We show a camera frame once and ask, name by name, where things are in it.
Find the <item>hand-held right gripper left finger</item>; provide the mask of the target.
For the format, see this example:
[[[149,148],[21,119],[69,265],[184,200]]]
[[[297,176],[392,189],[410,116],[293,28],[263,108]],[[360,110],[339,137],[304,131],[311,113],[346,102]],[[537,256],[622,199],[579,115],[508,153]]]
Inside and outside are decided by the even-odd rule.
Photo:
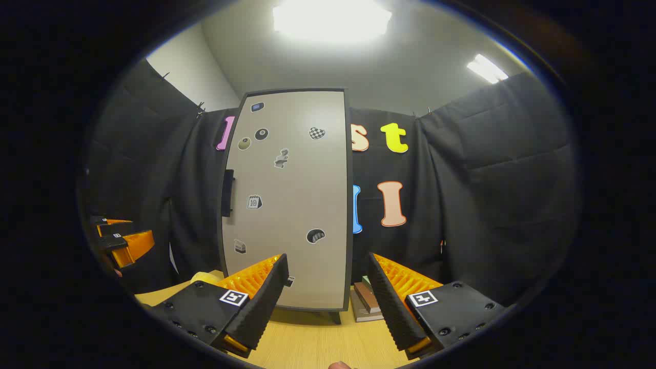
[[[199,272],[182,290],[149,306],[149,313],[216,350],[247,358],[259,344],[288,277],[286,254],[223,279]]]

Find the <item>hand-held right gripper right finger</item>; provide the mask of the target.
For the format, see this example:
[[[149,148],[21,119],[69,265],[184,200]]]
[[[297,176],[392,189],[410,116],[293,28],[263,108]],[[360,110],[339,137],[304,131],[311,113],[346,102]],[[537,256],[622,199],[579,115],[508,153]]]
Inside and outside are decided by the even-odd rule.
[[[410,360],[475,337],[506,311],[465,282],[439,283],[377,254],[368,255],[367,276],[396,348]]]

